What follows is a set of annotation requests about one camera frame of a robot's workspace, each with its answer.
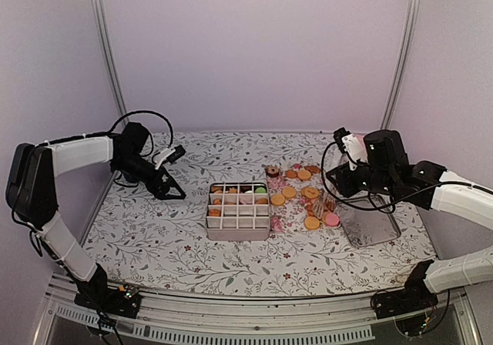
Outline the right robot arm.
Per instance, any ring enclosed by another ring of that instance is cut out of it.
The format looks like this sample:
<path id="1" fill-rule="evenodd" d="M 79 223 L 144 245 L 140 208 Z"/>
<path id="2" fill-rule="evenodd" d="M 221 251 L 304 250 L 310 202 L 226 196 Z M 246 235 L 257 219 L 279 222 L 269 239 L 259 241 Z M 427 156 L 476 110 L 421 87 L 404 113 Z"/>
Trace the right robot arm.
<path id="1" fill-rule="evenodd" d="M 411 164 L 399 132 L 381 129 L 357 136 L 345 128 L 333 134 L 346 162 L 322 172 L 327 193 L 352 206 L 350 198 L 361 192 L 387 196 L 389 203 L 371 211 L 393 209 L 410 203 L 492 228 L 492 191 L 469 181 L 445 166 L 420 161 Z M 492 248 L 484 248 L 449 260 L 426 260 L 411 271 L 398 295 L 406 311 L 416 310 L 429 293 L 470 286 L 492 279 Z"/>

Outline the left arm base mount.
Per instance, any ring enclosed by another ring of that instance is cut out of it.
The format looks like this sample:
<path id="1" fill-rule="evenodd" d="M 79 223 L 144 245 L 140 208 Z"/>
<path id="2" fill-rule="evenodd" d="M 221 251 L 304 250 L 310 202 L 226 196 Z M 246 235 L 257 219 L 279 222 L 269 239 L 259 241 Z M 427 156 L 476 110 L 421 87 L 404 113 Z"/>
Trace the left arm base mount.
<path id="1" fill-rule="evenodd" d="M 74 303 L 101 313 L 135 319 L 142 297 L 135 290 L 116 289 L 105 285 L 101 287 L 80 286 Z"/>

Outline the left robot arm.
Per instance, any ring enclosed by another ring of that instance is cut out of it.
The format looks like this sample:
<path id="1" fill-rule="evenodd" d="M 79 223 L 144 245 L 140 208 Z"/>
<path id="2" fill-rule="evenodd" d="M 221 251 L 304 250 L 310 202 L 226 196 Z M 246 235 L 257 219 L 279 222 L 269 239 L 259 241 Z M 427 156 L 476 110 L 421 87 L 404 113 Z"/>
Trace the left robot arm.
<path id="1" fill-rule="evenodd" d="M 129 122 L 123 131 L 110 129 L 38 144 L 16 146 L 5 198 L 15 223 L 29 229 L 37 249 L 52 256 L 99 310 L 115 301 L 105 270 L 82 248 L 73 222 L 77 213 L 88 216 L 95 187 L 83 180 L 96 177 L 104 165 L 135 182 L 158 200 L 184 199 L 185 193 L 166 165 L 185 155 L 170 143 L 158 152 L 145 153 L 153 141 L 145 126 Z"/>

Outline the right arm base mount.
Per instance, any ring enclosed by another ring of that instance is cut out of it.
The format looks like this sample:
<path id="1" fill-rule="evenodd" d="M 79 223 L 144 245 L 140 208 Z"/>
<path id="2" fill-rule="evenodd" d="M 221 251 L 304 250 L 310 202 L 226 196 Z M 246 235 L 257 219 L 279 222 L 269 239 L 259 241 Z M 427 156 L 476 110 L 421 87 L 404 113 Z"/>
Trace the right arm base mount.
<path id="1" fill-rule="evenodd" d="M 432 308 L 437 304 L 437 295 L 423 284 L 411 284 L 394 291 L 379 290 L 370 299 L 371 308 L 378 319 Z"/>

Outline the metal serving tongs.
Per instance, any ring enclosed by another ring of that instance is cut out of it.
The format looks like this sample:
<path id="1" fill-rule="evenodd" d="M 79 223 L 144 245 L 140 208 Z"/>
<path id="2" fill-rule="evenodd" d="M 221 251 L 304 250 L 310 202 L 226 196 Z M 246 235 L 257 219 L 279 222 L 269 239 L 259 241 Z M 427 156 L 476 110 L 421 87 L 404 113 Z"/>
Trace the metal serving tongs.
<path id="1" fill-rule="evenodd" d="M 321 191 L 312 203 L 312 213 L 318 219 L 321 219 L 325 213 L 332 213 L 335 208 L 336 200 L 327 191 Z"/>

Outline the metal tin with white dividers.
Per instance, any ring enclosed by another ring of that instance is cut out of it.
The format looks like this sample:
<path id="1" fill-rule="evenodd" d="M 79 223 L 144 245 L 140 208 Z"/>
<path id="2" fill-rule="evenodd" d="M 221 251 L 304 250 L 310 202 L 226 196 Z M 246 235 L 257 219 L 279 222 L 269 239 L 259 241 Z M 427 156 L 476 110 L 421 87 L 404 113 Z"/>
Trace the metal tin with white dividers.
<path id="1" fill-rule="evenodd" d="M 211 193 L 212 186 L 223 186 L 222 193 Z M 252 186 L 251 193 L 241 193 L 241 186 Z M 262 186 L 266 193 L 255 193 Z M 230 187 L 238 193 L 228 193 Z M 243 205 L 240 194 L 251 194 L 253 203 Z M 206 210 L 206 235 L 212 241 L 254 242 L 266 240 L 271 231 L 270 198 L 266 183 L 213 183 L 209 187 Z"/>

